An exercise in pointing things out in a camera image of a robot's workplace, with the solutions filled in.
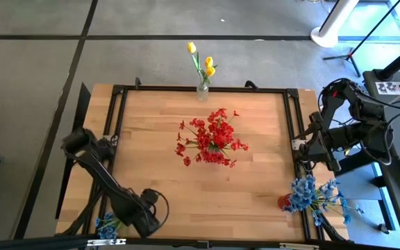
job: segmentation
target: white stand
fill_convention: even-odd
[[[311,40],[325,48],[336,46],[339,41],[340,27],[342,27],[358,2],[359,0],[339,0],[326,18],[322,28],[317,27],[311,31]]]

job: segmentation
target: sticker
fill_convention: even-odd
[[[376,82],[379,94],[400,95],[400,82]]]

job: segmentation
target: red object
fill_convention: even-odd
[[[291,205],[290,196],[291,194],[286,194],[278,198],[277,205],[280,209],[283,209],[285,206]]]
[[[234,111],[232,118],[235,116],[239,115]],[[226,109],[219,108],[217,112],[211,112],[209,115],[209,125],[207,128],[206,123],[197,118],[194,118],[191,122],[189,122],[189,125],[193,126],[194,130],[187,127],[185,125],[185,121],[182,121],[180,123],[180,129],[189,129],[195,135],[195,139],[189,140],[188,138],[182,138],[179,133],[177,141],[185,140],[188,148],[189,146],[192,146],[200,150],[200,152],[195,156],[196,162],[214,162],[223,164],[225,166],[229,165],[229,167],[234,167],[236,160],[229,159],[224,151],[229,149],[234,151],[243,149],[247,151],[249,147],[247,144],[242,143],[239,139],[234,140],[234,128],[229,125],[229,122],[232,120],[232,118],[229,119],[229,122],[226,121],[227,118],[228,116],[226,115]],[[184,155],[181,153],[183,151],[185,151],[185,146],[177,143],[177,148],[175,150],[176,154],[184,157]],[[186,157],[183,159],[183,162],[186,166],[188,166],[191,163],[191,160],[189,157]]]

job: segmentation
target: red artificial flower bouquet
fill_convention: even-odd
[[[191,128],[185,125],[185,121],[180,123],[180,129],[189,129],[194,135],[195,139],[190,140],[188,138],[182,138],[180,133],[178,133],[177,148],[175,150],[178,156],[184,157],[183,163],[186,166],[191,164],[191,159],[189,156],[184,156],[183,152],[186,148],[198,148],[200,152],[195,156],[195,161],[204,161],[206,163],[217,163],[223,164],[225,166],[234,167],[237,160],[231,160],[228,155],[226,155],[225,150],[232,149],[234,151],[238,149],[248,150],[248,145],[242,143],[239,139],[234,140],[233,133],[234,128],[229,125],[232,119],[239,116],[235,111],[232,118],[228,119],[225,113],[225,108],[219,108],[217,112],[211,112],[208,117],[209,125],[205,128],[206,123],[200,119],[194,118],[189,124],[197,129],[194,132]]]

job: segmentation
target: yellow tulip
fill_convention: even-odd
[[[187,44],[187,50],[189,51],[189,53],[195,53],[195,51],[197,50],[197,48],[195,47],[195,44],[193,42],[188,42]]]
[[[209,67],[206,69],[206,75],[208,76],[213,76],[215,74],[215,68],[214,67]]]
[[[208,56],[205,60],[205,66],[206,68],[212,67],[213,66],[213,58]]]

